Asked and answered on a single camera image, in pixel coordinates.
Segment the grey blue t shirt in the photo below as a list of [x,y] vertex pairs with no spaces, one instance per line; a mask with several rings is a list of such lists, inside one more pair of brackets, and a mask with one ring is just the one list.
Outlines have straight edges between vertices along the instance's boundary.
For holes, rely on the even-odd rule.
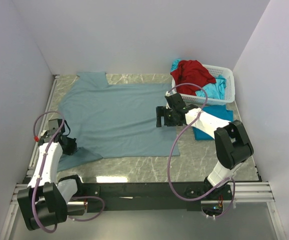
[[77,152],[62,155],[58,171],[100,159],[180,154],[175,127],[156,126],[170,83],[109,84],[104,72],[79,72],[58,110],[76,139]]

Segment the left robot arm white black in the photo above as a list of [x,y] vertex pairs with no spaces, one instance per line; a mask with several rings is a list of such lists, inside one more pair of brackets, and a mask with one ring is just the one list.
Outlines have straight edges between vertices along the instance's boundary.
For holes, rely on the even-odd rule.
[[28,230],[57,226],[67,220],[67,203],[79,192],[82,182],[77,175],[65,177],[57,184],[57,170],[62,155],[71,156],[77,150],[75,138],[65,134],[65,120],[52,119],[48,130],[36,137],[38,161],[27,187],[17,194],[17,202]]

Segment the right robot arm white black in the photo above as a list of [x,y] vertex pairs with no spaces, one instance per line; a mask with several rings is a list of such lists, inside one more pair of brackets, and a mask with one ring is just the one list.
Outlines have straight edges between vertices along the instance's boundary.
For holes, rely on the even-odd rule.
[[181,127],[171,147],[173,153],[179,138],[191,127],[207,134],[214,140],[217,163],[206,177],[210,190],[226,184],[235,171],[254,154],[247,131],[240,120],[229,121],[216,117],[194,104],[187,105],[179,93],[165,94],[166,106],[156,107],[156,127]]

